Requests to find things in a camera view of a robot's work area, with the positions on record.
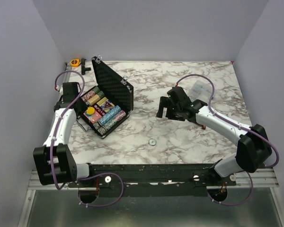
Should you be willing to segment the white poker chip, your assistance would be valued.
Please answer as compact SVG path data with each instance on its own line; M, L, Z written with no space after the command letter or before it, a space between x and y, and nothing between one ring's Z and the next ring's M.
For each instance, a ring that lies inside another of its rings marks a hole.
M155 139L149 139L149 145L150 146L155 146L157 144Z

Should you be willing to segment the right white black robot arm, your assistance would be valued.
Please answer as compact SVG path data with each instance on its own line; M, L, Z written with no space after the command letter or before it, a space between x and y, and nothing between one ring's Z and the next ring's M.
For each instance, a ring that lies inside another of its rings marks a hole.
M174 87L162 96L159 102L157 117L162 118L166 108L166 117L170 120L190 121L208 127L231 141L237 148L235 154L217 161L208 174L209 182L220 185L225 177L246 171L255 172L271 156L272 149L268 143L263 126L246 124L218 115L210 110L202 100L191 101L182 87Z

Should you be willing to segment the yellow round button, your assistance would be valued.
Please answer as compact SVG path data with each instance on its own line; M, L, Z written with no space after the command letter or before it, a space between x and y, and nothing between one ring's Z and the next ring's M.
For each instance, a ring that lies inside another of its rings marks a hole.
M87 108L87 110L86 110L86 115L88 115L88 116L91 116L92 114L94 114L95 113L95 109L94 109L94 107L88 107Z

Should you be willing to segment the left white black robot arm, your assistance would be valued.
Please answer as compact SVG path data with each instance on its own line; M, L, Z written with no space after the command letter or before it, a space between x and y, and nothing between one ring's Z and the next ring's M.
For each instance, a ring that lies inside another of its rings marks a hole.
M41 185L70 183L79 180L84 186L95 183L89 164L77 164L69 149L71 129L78 116L87 110L79 97L78 82L62 84L63 93L54 106L54 122L49 136L41 147L35 148L33 158Z

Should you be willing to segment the red triangular dealer button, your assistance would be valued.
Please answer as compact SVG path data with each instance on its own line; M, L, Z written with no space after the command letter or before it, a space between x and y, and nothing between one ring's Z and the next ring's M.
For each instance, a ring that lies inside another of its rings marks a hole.
M101 108L102 108L102 110L104 111L104 112L106 112L106 113L108 113L111 109L113 109L114 108L114 104L113 103L111 103L111 102L109 102L109 101L106 101L102 106L101 106Z

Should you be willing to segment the black poker set case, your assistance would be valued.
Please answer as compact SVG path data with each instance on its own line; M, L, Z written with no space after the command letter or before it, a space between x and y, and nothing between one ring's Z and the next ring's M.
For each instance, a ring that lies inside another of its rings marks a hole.
M85 92L81 99L86 102L88 107L94 107L102 116L107 114L98 105L97 102L103 97L108 98L115 106L119 106L123 111L126 112L126 116L119 121L110 130L106 130L103 125L99 125L97 121L92 124L84 114L80 117L99 137L105 138L113 130L115 130L119 125L121 125L129 117L131 111L133 110L133 94L134 87L127 81L128 77L121 77L112 68L106 65L102 61L101 56L95 56L91 59L96 85ZM104 92L103 97L94 95L93 89L98 87Z

